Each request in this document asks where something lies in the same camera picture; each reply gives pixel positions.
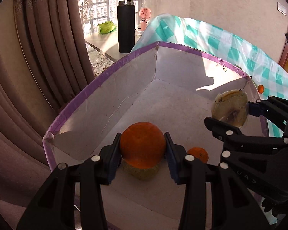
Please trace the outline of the wrapped yellow-green fruit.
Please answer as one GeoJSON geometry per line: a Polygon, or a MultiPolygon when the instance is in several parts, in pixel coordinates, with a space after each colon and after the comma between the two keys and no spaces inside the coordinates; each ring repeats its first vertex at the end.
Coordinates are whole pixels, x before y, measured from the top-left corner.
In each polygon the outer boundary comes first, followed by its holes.
{"type": "Polygon", "coordinates": [[[129,165],[125,161],[122,162],[121,166],[127,174],[139,179],[140,181],[152,180],[158,174],[160,169],[160,164],[148,169],[140,169],[129,165]]]}

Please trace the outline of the white side table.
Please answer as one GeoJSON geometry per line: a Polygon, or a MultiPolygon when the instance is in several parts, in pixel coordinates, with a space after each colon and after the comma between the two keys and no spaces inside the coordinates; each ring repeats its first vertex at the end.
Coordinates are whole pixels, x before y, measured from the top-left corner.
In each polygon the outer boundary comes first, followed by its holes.
{"type": "Polygon", "coordinates": [[[111,32],[109,34],[99,34],[98,32],[94,32],[91,34],[86,34],[84,37],[86,44],[113,62],[120,60],[125,55],[130,53],[121,53],[119,51],[117,31],[111,32]]]}

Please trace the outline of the large orange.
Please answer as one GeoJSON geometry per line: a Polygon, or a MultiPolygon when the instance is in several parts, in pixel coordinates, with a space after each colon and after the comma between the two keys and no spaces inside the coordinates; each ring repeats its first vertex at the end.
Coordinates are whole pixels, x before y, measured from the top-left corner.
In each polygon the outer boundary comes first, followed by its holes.
{"type": "Polygon", "coordinates": [[[161,162],[166,140],[162,131],[150,122],[130,125],[120,137],[122,158],[129,165],[148,169],[161,162]]]}

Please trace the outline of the small mandarin orange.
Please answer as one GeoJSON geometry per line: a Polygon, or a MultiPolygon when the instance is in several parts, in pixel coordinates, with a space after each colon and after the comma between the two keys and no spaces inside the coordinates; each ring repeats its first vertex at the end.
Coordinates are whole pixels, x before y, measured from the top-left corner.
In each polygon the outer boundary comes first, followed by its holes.
{"type": "Polygon", "coordinates": [[[187,151],[188,155],[192,155],[195,158],[199,159],[203,163],[207,163],[209,160],[209,155],[204,148],[201,147],[192,147],[187,151]]]}

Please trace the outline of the white wall switch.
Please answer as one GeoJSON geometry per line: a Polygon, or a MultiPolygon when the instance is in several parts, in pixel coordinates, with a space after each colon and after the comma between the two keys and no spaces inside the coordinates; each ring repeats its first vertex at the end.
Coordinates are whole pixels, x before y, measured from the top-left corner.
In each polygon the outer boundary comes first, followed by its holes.
{"type": "Polygon", "coordinates": [[[287,15],[287,8],[286,6],[282,5],[280,2],[277,2],[277,10],[282,13],[284,16],[287,15]]]}

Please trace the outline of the black thermos bottle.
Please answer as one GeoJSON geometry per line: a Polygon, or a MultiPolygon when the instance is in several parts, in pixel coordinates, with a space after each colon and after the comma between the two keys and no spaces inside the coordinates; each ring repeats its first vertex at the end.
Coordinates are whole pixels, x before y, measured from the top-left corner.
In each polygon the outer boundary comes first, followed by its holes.
{"type": "Polygon", "coordinates": [[[135,45],[135,6],[133,0],[119,1],[117,19],[119,52],[130,53],[135,45]]]}

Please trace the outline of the teal checkered tablecloth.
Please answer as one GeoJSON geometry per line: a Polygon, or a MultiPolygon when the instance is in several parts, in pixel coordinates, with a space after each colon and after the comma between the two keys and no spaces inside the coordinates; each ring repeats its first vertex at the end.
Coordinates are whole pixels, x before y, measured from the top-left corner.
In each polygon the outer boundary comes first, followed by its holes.
{"type": "Polygon", "coordinates": [[[287,72],[263,50],[222,28],[191,18],[163,14],[152,19],[133,50],[154,42],[185,45],[227,61],[263,85],[263,99],[288,100],[287,72]]]}

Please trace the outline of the white box purple trim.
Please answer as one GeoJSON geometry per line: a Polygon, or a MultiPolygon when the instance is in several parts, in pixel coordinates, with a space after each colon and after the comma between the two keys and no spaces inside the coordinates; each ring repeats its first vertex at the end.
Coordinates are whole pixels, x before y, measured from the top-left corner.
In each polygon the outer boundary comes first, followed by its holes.
{"type": "Polygon", "coordinates": [[[235,91],[239,105],[259,99],[251,76],[222,57],[157,42],[133,51],[92,81],[43,137],[48,164],[78,165],[121,135],[122,164],[101,187],[107,221],[119,229],[178,229],[185,187],[170,176],[165,133],[219,164],[222,142],[204,119],[215,99],[235,91]]]}

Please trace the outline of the brown drape curtain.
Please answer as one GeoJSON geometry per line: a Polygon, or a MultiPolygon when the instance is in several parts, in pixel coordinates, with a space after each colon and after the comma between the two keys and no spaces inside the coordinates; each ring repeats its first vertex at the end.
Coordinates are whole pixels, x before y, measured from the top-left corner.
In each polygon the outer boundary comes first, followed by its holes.
{"type": "Polygon", "coordinates": [[[93,80],[78,0],[0,0],[0,229],[49,176],[43,136],[93,80]]]}

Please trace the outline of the half apple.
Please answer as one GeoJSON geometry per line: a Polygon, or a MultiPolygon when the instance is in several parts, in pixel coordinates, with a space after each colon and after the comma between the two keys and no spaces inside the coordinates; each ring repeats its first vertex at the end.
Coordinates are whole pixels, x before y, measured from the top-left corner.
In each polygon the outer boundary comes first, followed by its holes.
{"type": "Polygon", "coordinates": [[[249,110],[248,96],[243,90],[230,90],[218,94],[212,104],[212,118],[242,127],[247,120],[249,110]]]}

